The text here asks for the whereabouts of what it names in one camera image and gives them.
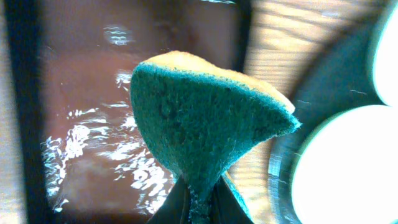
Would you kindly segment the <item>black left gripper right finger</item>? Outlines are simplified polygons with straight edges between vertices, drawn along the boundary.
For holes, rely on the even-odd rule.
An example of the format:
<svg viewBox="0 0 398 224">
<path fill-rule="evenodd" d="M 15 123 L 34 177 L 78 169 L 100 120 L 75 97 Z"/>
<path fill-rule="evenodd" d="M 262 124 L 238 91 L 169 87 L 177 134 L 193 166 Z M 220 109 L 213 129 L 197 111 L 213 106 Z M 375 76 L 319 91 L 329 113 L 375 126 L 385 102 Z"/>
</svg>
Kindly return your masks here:
<svg viewBox="0 0 398 224">
<path fill-rule="evenodd" d="M 235 197 L 236 190 L 231 188 L 230 175 L 222 174 L 211 193 L 212 224 L 254 224 L 248 213 Z"/>
</svg>

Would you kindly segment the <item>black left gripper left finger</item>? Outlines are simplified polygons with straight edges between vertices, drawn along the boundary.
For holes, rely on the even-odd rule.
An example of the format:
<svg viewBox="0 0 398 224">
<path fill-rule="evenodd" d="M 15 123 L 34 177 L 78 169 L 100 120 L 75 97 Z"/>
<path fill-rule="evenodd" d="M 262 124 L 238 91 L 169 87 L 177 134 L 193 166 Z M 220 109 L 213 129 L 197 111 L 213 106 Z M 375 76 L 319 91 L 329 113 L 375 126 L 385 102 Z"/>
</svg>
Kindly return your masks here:
<svg viewBox="0 0 398 224">
<path fill-rule="evenodd" d="M 162 206 L 146 224 L 189 224 L 190 191 L 180 177 Z"/>
</svg>

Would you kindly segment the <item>green yellow sponge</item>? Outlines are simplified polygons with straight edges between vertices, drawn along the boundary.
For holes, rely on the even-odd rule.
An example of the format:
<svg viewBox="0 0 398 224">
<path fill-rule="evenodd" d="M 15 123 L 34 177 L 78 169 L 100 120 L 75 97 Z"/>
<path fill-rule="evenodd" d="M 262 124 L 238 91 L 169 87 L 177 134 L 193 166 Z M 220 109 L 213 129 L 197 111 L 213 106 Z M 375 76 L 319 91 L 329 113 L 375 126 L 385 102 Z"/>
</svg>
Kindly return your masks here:
<svg viewBox="0 0 398 224">
<path fill-rule="evenodd" d="M 188 185 L 189 223 L 211 223 L 213 187 L 238 159 L 300 127 L 294 105 L 267 82 L 187 52 L 139 63 L 130 94 L 147 148 Z"/>
</svg>

